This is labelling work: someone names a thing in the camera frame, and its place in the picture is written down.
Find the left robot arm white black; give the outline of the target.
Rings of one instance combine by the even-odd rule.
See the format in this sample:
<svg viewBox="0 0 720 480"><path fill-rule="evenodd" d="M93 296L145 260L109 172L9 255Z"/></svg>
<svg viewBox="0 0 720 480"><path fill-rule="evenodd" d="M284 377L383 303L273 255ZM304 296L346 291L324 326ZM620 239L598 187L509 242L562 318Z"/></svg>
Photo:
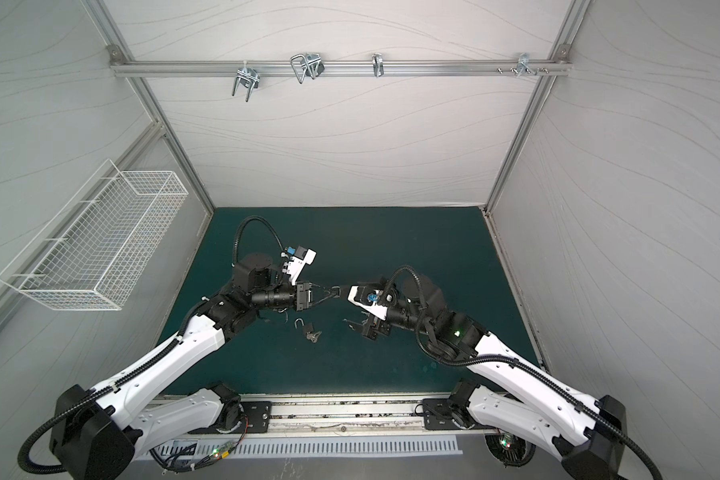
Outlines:
<svg viewBox="0 0 720 480"><path fill-rule="evenodd" d="M150 403L250 326L260 311L315 306L312 283L299 278L315 258L314 250L302 246L281 246L277 258L235 255L230 280L195 304L172 336L93 387L74 385L60 395L53 417L19 448L18 467L32 475L115 479L145 451L181 433L231 428L236 396L224 385L157 408Z"/></svg>

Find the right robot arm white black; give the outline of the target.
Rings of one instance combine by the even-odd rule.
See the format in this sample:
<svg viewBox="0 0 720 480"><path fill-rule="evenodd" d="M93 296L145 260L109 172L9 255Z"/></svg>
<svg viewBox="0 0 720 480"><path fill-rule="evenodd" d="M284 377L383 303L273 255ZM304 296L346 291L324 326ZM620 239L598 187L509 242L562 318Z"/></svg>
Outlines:
<svg viewBox="0 0 720 480"><path fill-rule="evenodd" d="M341 286L338 292L364 311L365 320L353 327L364 337L408 330L432 361L466 368L502 387L495 393L477 382L460 382L448 399L458 427L487 426L499 436L519 438L556 458L573 479L620 478L626 450L652 478L661 478L657 464L629 437L619 400L596 399L535 366L477 320L451 309L442 290L412 267L403 265L390 278Z"/></svg>

